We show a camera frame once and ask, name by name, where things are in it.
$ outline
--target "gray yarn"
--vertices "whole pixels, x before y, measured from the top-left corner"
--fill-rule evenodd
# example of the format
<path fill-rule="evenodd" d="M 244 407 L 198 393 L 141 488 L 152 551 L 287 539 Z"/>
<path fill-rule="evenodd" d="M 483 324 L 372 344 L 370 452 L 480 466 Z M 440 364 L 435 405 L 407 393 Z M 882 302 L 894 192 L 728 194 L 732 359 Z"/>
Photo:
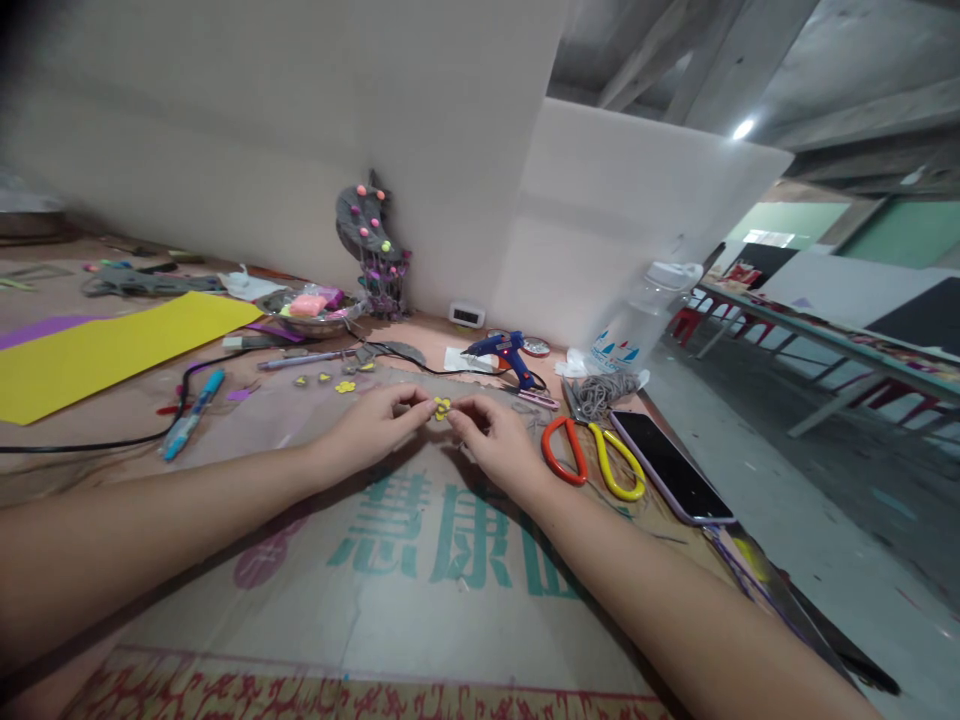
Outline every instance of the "gray yarn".
<path fill-rule="evenodd" d="M 591 375 L 580 385 L 580 411 L 591 422 L 600 422 L 610 406 L 640 389 L 640 378 L 632 373 Z"/>

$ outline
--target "red scissors handle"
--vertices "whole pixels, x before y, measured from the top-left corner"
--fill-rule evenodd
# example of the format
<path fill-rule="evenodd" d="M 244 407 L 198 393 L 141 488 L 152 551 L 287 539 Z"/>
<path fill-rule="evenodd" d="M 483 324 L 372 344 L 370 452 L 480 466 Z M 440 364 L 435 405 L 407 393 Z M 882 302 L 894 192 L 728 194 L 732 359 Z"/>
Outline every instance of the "red scissors handle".
<path fill-rule="evenodd" d="M 566 425 L 567 427 L 567 439 L 570 441 L 570 447 L 573 448 L 573 457 L 577 461 L 577 472 L 579 475 L 574 475 L 557 462 L 557 458 L 553 454 L 553 449 L 550 447 L 550 437 L 553 435 L 553 431 L 561 425 Z M 578 487 L 587 481 L 587 461 L 583 457 L 583 448 L 580 447 L 580 440 L 577 439 L 577 424 L 573 420 L 561 416 L 550 423 L 547 429 L 543 431 L 543 437 L 540 439 L 540 447 L 543 450 L 543 458 L 547 461 L 547 465 L 549 465 L 550 469 L 559 477 L 571 485 Z"/>

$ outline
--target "hand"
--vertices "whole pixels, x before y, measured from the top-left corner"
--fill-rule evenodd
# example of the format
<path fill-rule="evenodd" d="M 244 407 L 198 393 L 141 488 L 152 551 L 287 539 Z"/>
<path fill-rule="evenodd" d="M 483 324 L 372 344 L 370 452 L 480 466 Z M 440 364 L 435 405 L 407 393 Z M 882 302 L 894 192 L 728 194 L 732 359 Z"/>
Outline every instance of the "hand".
<path fill-rule="evenodd" d="M 511 496 L 543 475 L 546 465 L 516 411 L 487 395 L 470 395 L 452 403 L 447 420 L 487 477 Z"/>
<path fill-rule="evenodd" d="M 411 407 L 396 417 L 396 405 Z M 433 417 L 436 409 L 427 391 L 413 383 L 371 390 L 317 440 L 323 447 L 321 461 L 330 462 L 331 456 L 335 457 L 340 479 L 360 472 L 383 460 L 407 435 Z"/>

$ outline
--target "gray floor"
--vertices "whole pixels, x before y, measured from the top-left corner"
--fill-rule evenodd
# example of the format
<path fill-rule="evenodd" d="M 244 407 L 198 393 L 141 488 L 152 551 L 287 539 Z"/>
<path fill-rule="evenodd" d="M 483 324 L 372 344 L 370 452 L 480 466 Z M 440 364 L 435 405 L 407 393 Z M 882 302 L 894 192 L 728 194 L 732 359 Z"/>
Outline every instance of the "gray floor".
<path fill-rule="evenodd" d="M 881 712 L 960 716 L 957 457 L 868 410 L 791 440 L 830 397 L 801 374 L 820 368 L 771 362 L 755 333 L 694 360 L 711 334 L 701 325 L 686 349 L 664 337 L 648 363 L 654 401 L 773 562 L 904 688 L 867 691 Z"/>

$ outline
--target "smartphone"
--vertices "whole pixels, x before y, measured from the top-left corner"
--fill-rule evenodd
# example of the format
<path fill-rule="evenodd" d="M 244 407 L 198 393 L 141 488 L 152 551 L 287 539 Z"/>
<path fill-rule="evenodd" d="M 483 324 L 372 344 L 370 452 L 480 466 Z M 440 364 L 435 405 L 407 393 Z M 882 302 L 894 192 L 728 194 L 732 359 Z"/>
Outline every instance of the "smartphone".
<path fill-rule="evenodd" d="M 713 486 L 649 416 L 613 411 L 610 419 L 678 518 L 688 525 L 736 522 Z"/>

